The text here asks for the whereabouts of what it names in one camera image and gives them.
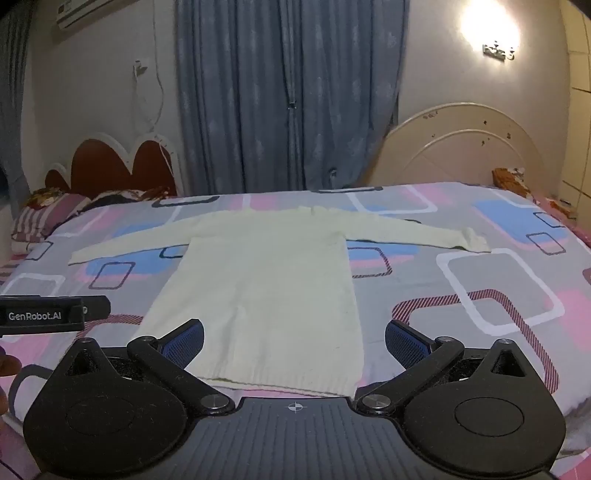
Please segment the orange plush toy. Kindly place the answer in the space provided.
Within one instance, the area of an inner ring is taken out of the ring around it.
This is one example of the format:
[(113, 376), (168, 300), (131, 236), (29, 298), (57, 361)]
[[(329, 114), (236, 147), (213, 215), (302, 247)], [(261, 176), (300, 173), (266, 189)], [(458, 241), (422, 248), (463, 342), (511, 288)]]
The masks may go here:
[(496, 188), (533, 200), (534, 196), (526, 185), (523, 175), (523, 169), (495, 168), (492, 170), (493, 184)]

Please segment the red white heart headboard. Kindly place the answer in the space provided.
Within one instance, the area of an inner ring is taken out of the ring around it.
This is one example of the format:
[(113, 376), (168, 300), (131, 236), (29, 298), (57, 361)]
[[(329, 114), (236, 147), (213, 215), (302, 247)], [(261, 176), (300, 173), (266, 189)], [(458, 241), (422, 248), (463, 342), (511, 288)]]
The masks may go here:
[(92, 134), (74, 148), (66, 164), (48, 168), (44, 185), (90, 199), (117, 190), (184, 193), (176, 148), (155, 133), (138, 137), (130, 150), (105, 133)]

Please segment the patterned pink blue bedsheet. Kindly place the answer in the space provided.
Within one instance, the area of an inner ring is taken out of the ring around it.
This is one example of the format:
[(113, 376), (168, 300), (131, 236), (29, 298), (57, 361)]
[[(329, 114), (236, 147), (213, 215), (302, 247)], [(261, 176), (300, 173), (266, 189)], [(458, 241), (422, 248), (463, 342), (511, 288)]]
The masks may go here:
[(219, 210), (322, 206), (451, 229), (470, 227), (490, 252), (349, 243), (363, 326), (363, 383), (401, 372), (384, 334), (393, 320), (429, 337), (472, 348), (515, 341), (552, 392), (567, 434), (555, 473), (590, 475), (590, 252), (564, 225), (514, 194), (460, 183), (187, 197), (92, 209), (58, 228), (24, 259), (1, 270), (5, 295), (105, 295), (109, 318), (86, 334), (104, 346), (133, 338), (183, 256), (182, 248), (143, 251), (72, 265), (74, 251), (135, 231)]

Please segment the blue grey curtain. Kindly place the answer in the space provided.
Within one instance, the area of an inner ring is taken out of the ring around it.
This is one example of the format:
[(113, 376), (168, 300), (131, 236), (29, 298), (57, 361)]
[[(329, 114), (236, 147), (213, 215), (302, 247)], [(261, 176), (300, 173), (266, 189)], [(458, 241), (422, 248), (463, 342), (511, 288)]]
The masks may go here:
[(406, 1), (179, 1), (176, 75), (194, 194), (341, 189), (397, 124)]

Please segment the cream knit sweater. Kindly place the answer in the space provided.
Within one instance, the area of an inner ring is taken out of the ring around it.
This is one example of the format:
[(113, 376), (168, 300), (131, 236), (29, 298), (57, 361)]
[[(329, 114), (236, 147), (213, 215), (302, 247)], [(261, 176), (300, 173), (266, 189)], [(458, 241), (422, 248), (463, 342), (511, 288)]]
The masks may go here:
[(205, 343), (187, 369), (200, 379), (243, 390), (353, 396), (363, 375), (363, 335), (352, 241), (489, 249), (470, 228), (298, 207), (199, 215), (86, 247), (71, 262), (182, 246), (140, 335), (159, 337), (197, 319)]

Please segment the cream wardrobe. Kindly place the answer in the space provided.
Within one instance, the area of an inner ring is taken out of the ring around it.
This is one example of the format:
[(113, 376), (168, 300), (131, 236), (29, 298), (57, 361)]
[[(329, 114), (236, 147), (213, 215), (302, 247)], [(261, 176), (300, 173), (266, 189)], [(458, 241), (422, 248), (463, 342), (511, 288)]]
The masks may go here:
[(573, 1), (560, 2), (570, 67), (570, 104), (559, 199), (576, 222), (590, 225), (590, 19)]

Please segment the white air conditioner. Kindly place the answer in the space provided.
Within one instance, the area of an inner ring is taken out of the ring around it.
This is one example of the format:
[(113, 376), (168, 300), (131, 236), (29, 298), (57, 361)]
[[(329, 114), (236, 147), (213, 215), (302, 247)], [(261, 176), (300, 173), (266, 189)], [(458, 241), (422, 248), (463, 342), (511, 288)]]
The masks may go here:
[(67, 31), (101, 18), (118, 4), (117, 0), (65, 0), (57, 6), (55, 25), (60, 31)]

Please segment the cream arched headboard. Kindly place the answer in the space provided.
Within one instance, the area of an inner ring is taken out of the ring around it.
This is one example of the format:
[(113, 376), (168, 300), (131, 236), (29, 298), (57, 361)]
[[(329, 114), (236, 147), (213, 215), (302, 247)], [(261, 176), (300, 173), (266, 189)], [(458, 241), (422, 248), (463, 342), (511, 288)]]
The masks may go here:
[(521, 171), (534, 194), (556, 190), (538, 147), (516, 120), (483, 104), (449, 103), (420, 112), (394, 128), (360, 184), (491, 186), (496, 168)]

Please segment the wall lamp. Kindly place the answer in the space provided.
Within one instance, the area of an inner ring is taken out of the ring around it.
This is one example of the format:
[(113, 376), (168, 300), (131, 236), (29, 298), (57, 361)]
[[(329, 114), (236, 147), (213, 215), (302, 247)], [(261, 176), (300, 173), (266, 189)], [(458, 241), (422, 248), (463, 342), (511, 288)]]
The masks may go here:
[(485, 56), (494, 58), (501, 62), (513, 61), (515, 59), (515, 50), (513, 48), (505, 50), (498, 42), (494, 42), (493, 44), (484, 44), (482, 51)]

